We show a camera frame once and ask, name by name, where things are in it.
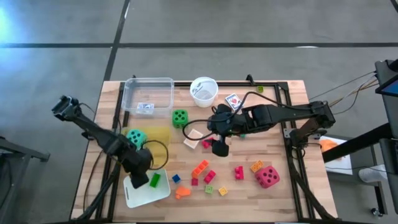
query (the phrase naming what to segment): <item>yellow toy block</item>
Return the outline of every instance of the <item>yellow toy block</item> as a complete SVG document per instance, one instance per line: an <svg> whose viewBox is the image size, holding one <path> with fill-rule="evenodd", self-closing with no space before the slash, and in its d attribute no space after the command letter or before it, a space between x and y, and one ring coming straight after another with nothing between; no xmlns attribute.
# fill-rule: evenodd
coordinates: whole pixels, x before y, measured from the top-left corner
<svg viewBox="0 0 398 224"><path fill-rule="evenodd" d="M218 189L218 192L221 194L221 196L224 196L228 193L225 187Z"/></svg>
<svg viewBox="0 0 398 224"><path fill-rule="evenodd" d="M262 165L264 165L264 164L262 163L262 161L257 161L257 162L255 162L255 163L250 167L250 169L251 169L253 172L257 172L259 169L261 169Z"/></svg>

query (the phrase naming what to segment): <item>blue toy block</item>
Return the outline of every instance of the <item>blue toy block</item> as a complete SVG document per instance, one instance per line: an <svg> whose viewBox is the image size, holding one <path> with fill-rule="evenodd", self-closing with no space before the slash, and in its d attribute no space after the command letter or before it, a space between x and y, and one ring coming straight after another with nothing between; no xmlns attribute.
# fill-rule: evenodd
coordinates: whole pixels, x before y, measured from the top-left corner
<svg viewBox="0 0 398 224"><path fill-rule="evenodd" d="M174 183L176 183L176 184L178 184L181 181L181 178L178 176L178 174L175 174L172 177L172 179L173 179Z"/></svg>

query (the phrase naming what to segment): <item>white tray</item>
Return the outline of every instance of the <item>white tray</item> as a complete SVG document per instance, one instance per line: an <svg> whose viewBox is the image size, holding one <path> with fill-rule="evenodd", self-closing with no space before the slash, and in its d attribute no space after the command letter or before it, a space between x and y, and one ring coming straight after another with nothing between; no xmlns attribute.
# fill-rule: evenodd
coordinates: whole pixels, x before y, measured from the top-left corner
<svg viewBox="0 0 398 224"><path fill-rule="evenodd" d="M155 173L160 174L160 179L157 183L157 187L153 188L149 183ZM124 196L126 197L126 203L129 208L135 208L147 203L155 202L170 195L169 179L167 178L165 169L148 170L147 175L149 182L137 189L132 187L129 176L124 178Z"/></svg>

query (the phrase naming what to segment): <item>orange block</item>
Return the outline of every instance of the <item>orange block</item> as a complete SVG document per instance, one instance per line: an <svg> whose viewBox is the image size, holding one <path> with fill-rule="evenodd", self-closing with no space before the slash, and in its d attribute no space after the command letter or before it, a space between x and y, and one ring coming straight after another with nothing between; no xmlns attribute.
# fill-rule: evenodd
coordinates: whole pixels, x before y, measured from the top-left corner
<svg viewBox="0 0 398 224"><path fill-rule="evenodd" d="M197 179L199 174L203 172L208 165L209 162L204 159L196 168L194 168L194 170L192 171L192 177Z"/></svg>
<svg viewBox="0 0 398 224"><path fill-rule="evenodd" d="M191 195L191 190L186 187L179 186L175 191L175 198L177 199L180 199L182 196L189 195Z"/></svg>
<svg viewBox="0 0 398 224"><path fill-rule="evenodd" d="M253 171L253 172L257 172L259 169L261 169L261 167L263 166L264 164L262 163L262 161L257 161L257 162L255 162L251 167L250 167L250 169Z"/></svg>

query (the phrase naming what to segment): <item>red toy block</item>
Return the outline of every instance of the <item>red toy block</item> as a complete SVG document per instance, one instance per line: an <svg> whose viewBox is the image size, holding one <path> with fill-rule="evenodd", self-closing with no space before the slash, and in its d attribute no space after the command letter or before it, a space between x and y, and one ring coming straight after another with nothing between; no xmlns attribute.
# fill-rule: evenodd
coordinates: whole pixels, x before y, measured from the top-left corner
<svg viewBox="0 0 398 224"><path fill-rule="evenodd" d="M279 174L272 166L267 166L254 174L257 181L263 188L269 188L270 186L279 182Z"/></svg>
<svg viewBox="0 0 398 224"><path fill-rule="evenodd" d="M202 140L202 142L201 142L202 146L203 146L205 149L207 149L209 146L211 146L211 140L214 140L214 139L213 139L213 138L208 138L208 139Z"/></svg>
<svg viewBox="0 0 398 224"><path fill-rule="evenodd" d="M235 178L236 180L243 180L243 166L238 166L235 168Z"/></svg>
<svg viewBox="0 0 398 224"><path fill-rule="evenodd" d="M196 179L196 178L192 178L192 180L191 180L191 185L192 185L192 186L197 186L198 184L199 184L199 180Z"/></svg>
<svg viewBox="0 0 398 224"><path fill-rule="evenodd" d="M209 165L209 162L204 159L193 171L192 171L192 177L193 178L198 178L199 174L202 173L206 167Z"/></svg>
<svg viewBox="0 0 398 224"><path fill-rule="evenodd" d="M206 177L205 177L205 179L204 179L204 181L206 182L206 184L209 184L210 182L211 182L211 180L213 180L213 178L214 178L214 176L216 175L216 172L214 172L214 171L210 171L207 175L206 175Z"/></svg>

